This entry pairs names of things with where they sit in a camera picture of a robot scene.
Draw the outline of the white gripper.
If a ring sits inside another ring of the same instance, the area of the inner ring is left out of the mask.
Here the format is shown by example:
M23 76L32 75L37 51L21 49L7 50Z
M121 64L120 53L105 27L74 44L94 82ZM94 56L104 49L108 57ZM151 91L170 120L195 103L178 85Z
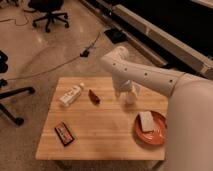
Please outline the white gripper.
M128 96L133 94L133 86L130 80L114 79L113 88L117 98L119 98L122 93L126 93Z

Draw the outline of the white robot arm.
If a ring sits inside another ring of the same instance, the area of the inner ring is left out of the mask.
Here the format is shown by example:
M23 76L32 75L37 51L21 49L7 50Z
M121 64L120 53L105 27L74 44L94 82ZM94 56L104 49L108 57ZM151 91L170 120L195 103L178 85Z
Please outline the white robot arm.
M118 46L100 63L117 92L135 82L168 99L164 171L213 171L213 80L128 57L128 49Z

